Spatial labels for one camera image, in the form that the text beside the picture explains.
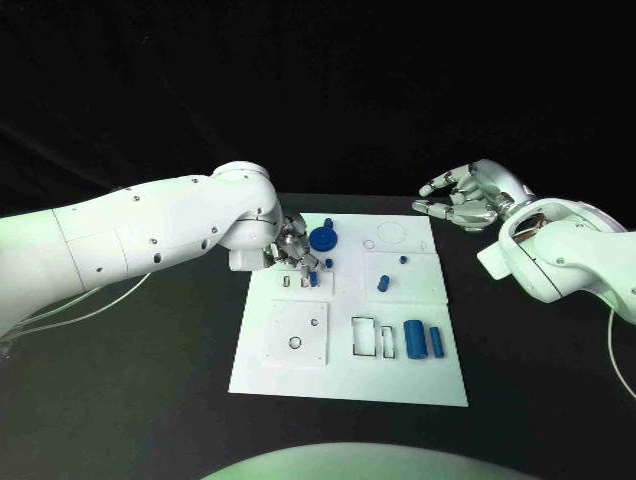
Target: white board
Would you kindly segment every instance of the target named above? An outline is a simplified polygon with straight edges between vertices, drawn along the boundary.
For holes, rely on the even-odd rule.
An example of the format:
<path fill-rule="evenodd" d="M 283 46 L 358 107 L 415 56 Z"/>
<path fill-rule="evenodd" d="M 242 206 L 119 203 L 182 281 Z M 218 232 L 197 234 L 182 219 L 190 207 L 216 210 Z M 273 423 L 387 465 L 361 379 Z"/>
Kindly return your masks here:
<path fill-rule="evenodd" d="M 285 275 L 291 286 L 293 278 L 299 285 L 299 274 L 295 276 L 296 272 L 282 265 L 252 273 L 229 392 L 468 406 L 427 217 L 302 216 L 308 230 L 321 226 L 327 217 L 334 222 L 334 249 L 312 251 L 321 261 L 331 258 L 334 265 L 318 273 L 318 288 L 282 287 Z M 403 265 L 394 261 L 402 254 L 409 257 Z M 387 292 L 376 290 L 383 270 L 390 272 Z M 288 302 L 292 312 L 306 312 L 308 304 L 328 305 L 324 365 L 266 358 L 265 339 L 276 302 Z M 374 357 L 353 355 L 353 317 L 374 320 Z M 406 356 L 403 322 L 410 319 L 425 326 L 425 360 Z M 393 359 L 381 356 L 381 326 L 391 327 Z M 429 327 L 439 328 L 440 359 L 430 354 Z"/>

